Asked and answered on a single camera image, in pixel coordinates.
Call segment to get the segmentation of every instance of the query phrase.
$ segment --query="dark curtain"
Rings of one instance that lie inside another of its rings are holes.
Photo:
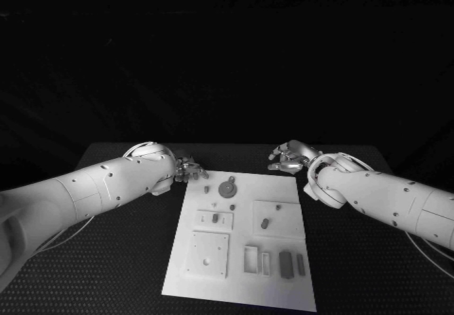
[[[370,144],[454,191],[444,5],[34,5],[3,8],[0,28],[0,189],[70,172],[92,142],[294,138]]]

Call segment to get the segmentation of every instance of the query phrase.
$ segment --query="cable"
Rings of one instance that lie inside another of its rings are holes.
[[[418,248],[418,251],[421,252],[421,254],[424,254],[424,257],[428,259],[428,261],[435,265],[435,267],[454,279],[454,275],[451,275],[451,273],[448,273],[448,271],[431,260],[431,258],[426,256],[425,252],[421,250],[419,246],[416,245],[416,243],[414,242],[414,239],[409,236],[409,233],[406,233],[406,236],[415,246],[415,248]]]
[[[442,254],[451,261],[454,261],[454,258],[452,258],[448,254],[445,254],[445,253],[428,242],[428,240],[425,240],[424,238],[422,238],[422,240],[424,240],[424,242],[435,249],[435,251],[438,251],[439,254]]]
[[[154,142],[150,142],[150,141],[148,141],[148,142],[143,142],[143,143],[137,144],[137,145],[132,146],[132,147],[130,148],[130,150],[122,154],[122,157],[125,158],[125,157],[131,154],[131,152],[132,152],[140,146],[143,146],[143,145],[145,145],[145,144],[153,144],[153,143],[154,143]],[[66,242],[78,235],[78,233],[83,230],[85,226],[89,224],[89,222],[92,222],[92,219],[94,219],[94,218],[95,218],[95,216],[89,218],[88,222],[83,224],[83,226],[78,229],[78,231],[73,233],[73,235],[72,235],[65,241],[62,241],[62,242],[58,243],[56,245],[47,247],[47,246],[52,244],[52,242],[58,239],[58,237],[63,234],[63,232],[66,231],[66,229],[63,229],[62,231],[59,231],[59,233],[55,235],[55,237],[52,237],[52,239],[47,241],[47,243],[33,252],[30,258],[32,258],[36,254],[42,253],[43,251],[47,251],[49,249],[53,249],[55,247],[58,247],[58,246],[60,246],[63,243],[66,243]]]

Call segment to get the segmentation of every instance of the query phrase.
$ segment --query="dotted table surface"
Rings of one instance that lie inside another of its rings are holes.
[[[119,157],[132,145],[94,143],[76,169]],[[454,314],[454,280],[425,260],[405,233],[349,204],[333,209],[313,200],[303,192],[305,169],[297,175],[268,170],[277,144],[164,145],[187,150],[212,171],[295,176],[318,314]],[[344,152],[375,170],[392,173],[373,146],[314,148],[323,153]],[[184,191],[186,184],[174,182],[161,196],[144,195],[96,216],[60,247],[36,255],[0,294],[0,312],[304,314],[161,295]],[[452,271],[447,259],[414,238],[429,257]]]

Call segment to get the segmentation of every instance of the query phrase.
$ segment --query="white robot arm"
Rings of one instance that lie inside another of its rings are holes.
[[[124,157],[0,192],[0,292],[55,233],[145,193],[163,194],[173,179],[187,182],[190,174],[207,178],[192,157],[144,142]]]
[[[344,153],[323,154],[304,143],[284,143],[269,155],[281,162],[268,169],[297,173],[308,168],[304,192],[327,206],[353,208],[454,250],[454,194],[409,179],[373,171]]]

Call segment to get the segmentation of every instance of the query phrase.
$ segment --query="black table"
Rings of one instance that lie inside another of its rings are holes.
[[[119,157],[132,145],[92,144],[78,169]],[[190,151],[207,170],[291,176],[266,169],[277,144],[164,145]],[[390,173],[373,146],[314,147],[324,153],[344,152],[375,170]],[[311,199],[303,192],[305,173],[304,170],[295,178],[318,313],[452,314],[454,280],[425,260],[402,231],[356,212],[350,205],[333,209]],[[161,196],[140,197],[95,217],[65,245],[36,255],[0,294],[0,312],[303,313],[161,295],[184,191],[186,184],[176,182]],[[416,241],[431,258],[452,271],[441,255]]]

